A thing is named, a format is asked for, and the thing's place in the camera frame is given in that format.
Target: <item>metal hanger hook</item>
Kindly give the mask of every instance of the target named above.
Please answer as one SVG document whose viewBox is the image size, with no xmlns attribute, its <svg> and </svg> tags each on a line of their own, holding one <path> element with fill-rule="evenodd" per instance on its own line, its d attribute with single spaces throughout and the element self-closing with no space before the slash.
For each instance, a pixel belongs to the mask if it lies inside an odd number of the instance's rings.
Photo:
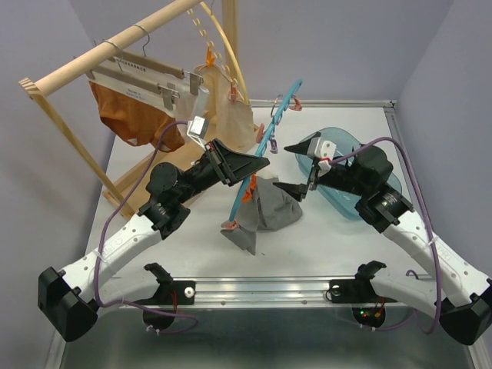
<svg viewBox="0 0 492 369">
<path fill-rule="evenodd" d="M 115 46 L 117 48 L 117 50 L 120 52 L 120 55 L 119 55 L 120 59 L 123 59 L 123 50 L 121 50 L 121 48 L 118 45 L 116 45 L 113 41 L 109 41 L 109 40 L 102 40 L 101 43 L 103 43 L 103 42 L 106 42 L 110 45 Z M 118 67 L 120 67 L 120 71 L 123 71 L 123 69 L 121 68 L 120 62 L 119 61 L 116 61 L 116 62 L 118 63 Z"/>
<path fill-rule="evenodd" d="M 275 109 L 275 105 L 278 103 L 278 99 L 279 98 L 282 98 L 284 97 L 282 94 L 280 94 L 279 96 L 277 96 L 277 98 L 275 99 L 274 101 L 274 104 L 272 105 L 271 107 L 271 110 L 270 110 L 270 118 L 273 118 L 274 117 L 274 109 Z"/>
<path fill-rule="evenodd" d="M 145 46 L 148 45 L 148 43 L 151 41 L 151 34 L 148 33 L 148 31 L 141 25 L 134 23 L 133 24 L 135 27 L 139 27 L 145 34 L 147 35 L 147 42 L 144 43 L 144 45 L 141 47 L 141 50 L 144 52 L 144 56 L 147 56 L 147 53 L 145 52 Z"/>
</svg>

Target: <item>beige cloth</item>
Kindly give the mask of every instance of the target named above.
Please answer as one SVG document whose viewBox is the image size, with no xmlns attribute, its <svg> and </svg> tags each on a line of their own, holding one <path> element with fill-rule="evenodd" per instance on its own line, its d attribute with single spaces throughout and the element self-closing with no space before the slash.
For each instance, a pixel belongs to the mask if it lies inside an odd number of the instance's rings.
<svg viewBox="0 0 492 369">
<path fill-rule="evenodd" d="M 175 121 L 154 106 L 97 83 L 89 84 L 98 102 L 101 121 L 132 146 L 152 143 L 155 147 L 162 131 Z M 177 150 L 185 143 L 176 127 L 170 128 L 162 141 L 164 146 L 159 150 L 166 152 Z"/>
<path fill-rule="evenodd" d="M 251 106 L 246 105 L 239 96 L 236 101 L 231 101 L 231 83 L 216 65 L 199 65 L 195 70 L 201 73 L 203 86 L 210 91 L 205 110 L 211 125 L 215 125 L 216 136 L 227 146 L 250 148 L 254 144 Z"/>
</svg>

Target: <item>wooden clothing rack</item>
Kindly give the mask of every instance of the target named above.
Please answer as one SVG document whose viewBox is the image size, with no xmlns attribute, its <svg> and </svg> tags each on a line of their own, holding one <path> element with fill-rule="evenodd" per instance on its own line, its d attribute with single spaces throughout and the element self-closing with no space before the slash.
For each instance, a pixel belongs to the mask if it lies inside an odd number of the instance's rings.
<svg viewBox="0 0 492 369">
<path fill-rule="evenodd" d="M 108 178 L 105 171 L 99 166 L 87 148 L 85 148 L 77 136 L 72 132 L 66 121 L 56 111 L 55 107 L 49 102 L 47 97 L 101 64 L 103 61 L 118 56 L 118 53 L 120 52 L 118 48 L 125 49 L 141 38 L 147 37 L 148 33 L 152 33 L 162 25 L 165 25 L 172 19 L 178 17 L 180 14 L 198 5 L 200 2 L 201 0 L 174 0 L 154 14 L 142 19 L 136 27 L 130 26 L 126 28 L 124 31 L 109 38 L 109 42 L 103 42 L 95 46 L 93 49 L 36 82 L 31 81 L 29 78 L 24 78 L 19 82 L 19 84 L 28 92 L 29 97 L 41 107 L 45 114 L 53 121 L 58 130 L 68 139 L 74 149 L 77 150 L 94 173 L 96 173 L 117 204 L 120 204 L 123 201 L 123 194 L 118 190 L 115 183 Z M 238 61 L 236 59 L 238 55 L 237 0 L 222 0 L 222 8 L 223 33 L 221 35 L 225 38 L 224 41 L 226 49 L 228 50 L 228 53 L 226 54 L 227 66 L 230 68 L 231 75 L 233 75 L 234 78 L 238 76 L 242 79 L 241 72 L 238 70 Z M 121 214 L 126 218 L 129 218 L 136 210 L 136 208 L 133 208 L 127 203 L 122 208 Z"/>
</svg>

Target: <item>light blue bowl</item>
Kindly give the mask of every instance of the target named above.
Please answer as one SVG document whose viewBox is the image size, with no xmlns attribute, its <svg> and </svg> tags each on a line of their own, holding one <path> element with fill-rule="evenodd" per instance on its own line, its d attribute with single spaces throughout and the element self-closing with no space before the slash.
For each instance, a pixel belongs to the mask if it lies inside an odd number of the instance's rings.
<svg viewBox="0 0 492 369">
<path fill-rule="evenodd" d="M 326 138 L 334 142 L 337 145 L 337 150 L 334 156 L 343 156 L 350 154 L 352 148 L 359 148 L 361 143 L 350 133 L 344 129 L 328 127 L 321 129 L 321 137 Z M 311 172 L 312 160 L 304 155 L 295 155 L 299 163 L 299 168 L 302 173 L 308 177 Z M 395 190 L 401 192 L 401 182 L 398 180 L 397 176 L 391 173 L 387 180 L 387 183 L 393 187 Z M 317 190 L 337 209 L 344 217 L 352 221 L 361 221 L 361 216 L 355 210 L 355 205 L 361 199 L 360 196 L 354 194 L 348 194 L 347 192 L 335 190 L 333 188 L 318 186 Z"/>
</svg>

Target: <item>white table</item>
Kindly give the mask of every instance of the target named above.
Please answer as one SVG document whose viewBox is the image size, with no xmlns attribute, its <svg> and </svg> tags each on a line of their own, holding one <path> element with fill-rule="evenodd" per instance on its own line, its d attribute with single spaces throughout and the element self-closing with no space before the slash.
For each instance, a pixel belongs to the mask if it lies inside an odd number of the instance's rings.
<svg viewBox="0 0 492 369">
<path fill-rule="evenodd" d="M 254 108 L 256 124 L 270 121 L 270 108 Z M 305 182 L 293 154 L 282 150 L 299 142 L 314 131 L 339 127 L 349 131 L 360 142 L 391 135 L 382 108 L 304 108 L 286 111 L 278 127 L 277 155 L 267 153 L 270 171 L 282 181 Z M 392 144 L 383 143 L 394 173 L 401 180 L 404 195 L 407 186 Z M 121 177 L 152 150 L 133 148 L 119 139 L 111 153 L 108 176 Z M 323 196 L 313 191 L 301 203 L 302 219 L 280 231 L 258 233 L 257 254 L 251 256 L 219 233 L 220 224 L 228 217 L 238 186 L 217 184 L 192 206 L 186 222 L 167 240 L 139 255 L 124 267 L 126 275 L 150 262 L 158 262 L 175 277 L 242 278 L 242 277 L 307 277 L 348 276 L 360 264 L 382 261 L 402 272 L 414 269 L 423 273 L 407 254 L 363 221 L 349 221 L 338 213 Z M 92 225 L 87 250 L 97 247 L 102 225 L 114 208 L 102 196 Z M 108 230 L 108 237 L 125 223 L 117 216 Z"/>
</svg>

